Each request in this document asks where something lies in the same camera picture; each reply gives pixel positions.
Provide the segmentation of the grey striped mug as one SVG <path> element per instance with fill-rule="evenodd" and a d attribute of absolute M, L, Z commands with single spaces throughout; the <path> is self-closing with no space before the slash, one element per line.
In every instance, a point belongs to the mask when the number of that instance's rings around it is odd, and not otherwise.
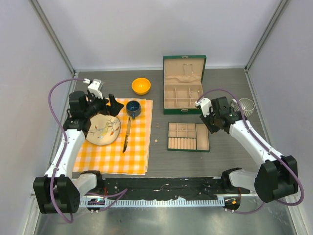
<path fill-rule="evenodd" d="M 244 116 L 247 118 L 252 115 L 255 109 L 254 102 L 248 98 L 241 98 L 238 102 L 235 99 L 232 99 L 230 106 L 234 109 L 235 112 L 239 112 L 241 107 Z"/>

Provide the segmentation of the green jewelry box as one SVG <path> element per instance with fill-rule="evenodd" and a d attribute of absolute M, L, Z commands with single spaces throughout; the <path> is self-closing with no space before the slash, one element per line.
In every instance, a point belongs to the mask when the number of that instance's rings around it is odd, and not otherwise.
<path fill-rule="evenodd" d="M 200 114 L 195 102 L 203 94 L 205 55 L 163 56 L 163 113 Z"/>

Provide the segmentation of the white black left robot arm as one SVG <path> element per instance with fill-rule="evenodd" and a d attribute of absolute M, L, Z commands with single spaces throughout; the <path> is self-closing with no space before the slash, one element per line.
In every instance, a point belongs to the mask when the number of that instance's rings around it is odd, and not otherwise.
<path fill-rule="evenodd" d="M 78 211 L 81 197 L 89 192 L 93 195 L 103 192 L 105 181 L 100 171 L 87 170 L 72 180 L 73 168 L 91 127 L 91 118 L 96 115 L 116 117 L 123 107 L 112 94 L 103 99 L 84 91 L 69 95 L 67 118 L 61 124 L 62 142 L 44 176 L 36 177 L 33 182 L 41 213 L 73 214 Z"/>

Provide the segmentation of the green jewelry tray insert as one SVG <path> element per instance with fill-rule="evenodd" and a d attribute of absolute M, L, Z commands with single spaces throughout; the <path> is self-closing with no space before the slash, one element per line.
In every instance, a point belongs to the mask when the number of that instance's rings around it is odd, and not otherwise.
<path fill-rule="evenodd" d="M 167 150 L 210 152 L 208 129 L 200 123 L 168 123 Z"/>

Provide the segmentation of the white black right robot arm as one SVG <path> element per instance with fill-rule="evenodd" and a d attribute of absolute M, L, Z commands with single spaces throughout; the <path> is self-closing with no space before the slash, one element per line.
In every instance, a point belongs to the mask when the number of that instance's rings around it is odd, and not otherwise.
<path fill-rule="evenodd" d="M 225 131 L 236 139 L 258 166 L 258 172 L 239 167 L 222 173 L 221 188 L 233 193 L 245 188 L 257 193 L 263 202 L 271 202 L 298 192 L 297 161 L 293 156 L 283 156 L 271 147 L 252 127 L 240 111 L 235 111 L 226 97 L 213 100 L 202 98 L 195 102 L 201 111 L 201 120 L 213 134 Z"/>

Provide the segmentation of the dark blue mug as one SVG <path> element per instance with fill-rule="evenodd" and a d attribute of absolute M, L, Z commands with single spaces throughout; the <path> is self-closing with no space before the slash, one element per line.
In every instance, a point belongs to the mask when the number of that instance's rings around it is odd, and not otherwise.
<path fill-rule="evenodd" d="M 141 113 L 141 105 L 138 101 L 131 100 L 126 104 L 126 112 L 132 119 L 135 119 Z"/>

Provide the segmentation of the black handled knife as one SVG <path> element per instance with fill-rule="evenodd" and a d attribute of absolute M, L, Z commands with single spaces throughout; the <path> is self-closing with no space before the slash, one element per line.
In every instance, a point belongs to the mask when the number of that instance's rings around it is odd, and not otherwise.
<path fill-rule="evenodd" d="M 125 134 L 125 139 L 124 139 L 124 145 L 123 145 L 123 151 L 122 153 L 125 153 L 128 145 L 128 137 L 130 135 L 130 130 L 131 130 L 131 119 L 128 117 L 128 123 L 127 123 L 127 129 L 126 129 L 126 134 Z"/>

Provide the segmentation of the orange white checkered cloth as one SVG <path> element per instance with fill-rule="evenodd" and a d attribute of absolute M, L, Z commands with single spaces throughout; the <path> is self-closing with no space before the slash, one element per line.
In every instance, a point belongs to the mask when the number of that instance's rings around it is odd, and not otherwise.
<path fill-rule="evenodd" d="M 73 172 L 99 170 L 107 174 L 145 175 L 148 168 L 153 101 L 137 99 L 139 116 L 123 108 L 118 116 L 96 115 Z"/>

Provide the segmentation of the orange bowl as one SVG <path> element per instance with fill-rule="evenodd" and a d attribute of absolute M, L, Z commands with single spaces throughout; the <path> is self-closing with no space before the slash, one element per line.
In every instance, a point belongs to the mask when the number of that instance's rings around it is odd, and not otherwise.
<path fill-rule="evenodd" d="M 132 90 L 138 95 L 145 95 L 150 91 L 151 82 L 147 78 L 139 77 L 132 82 Z"/>

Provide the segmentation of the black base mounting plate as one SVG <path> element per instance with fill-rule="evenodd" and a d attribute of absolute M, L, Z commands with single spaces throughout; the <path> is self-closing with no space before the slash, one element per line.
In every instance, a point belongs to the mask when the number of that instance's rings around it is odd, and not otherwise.
<path fill-rule="evenodd" d="M 113 195 L 127 190 L 123 200 L 186 200 L 216 199 L 218 195 L 249 194 L 244 188 L 226 188 L 220 178 L 176 177 L 176 178 L 106 178 L 99 191 Z"/>

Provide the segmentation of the beige bird pattern plate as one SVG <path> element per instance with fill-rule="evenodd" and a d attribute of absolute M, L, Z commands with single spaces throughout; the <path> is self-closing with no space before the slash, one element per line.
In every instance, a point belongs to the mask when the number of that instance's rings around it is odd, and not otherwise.
<path fill-rule="evenodd" d="M 118 117 L 97 114 L 90 119 L 91 126 L 87 134 L 87 141 L 95 145 L 112 144 L 118 137 L 121 122 Z"/>

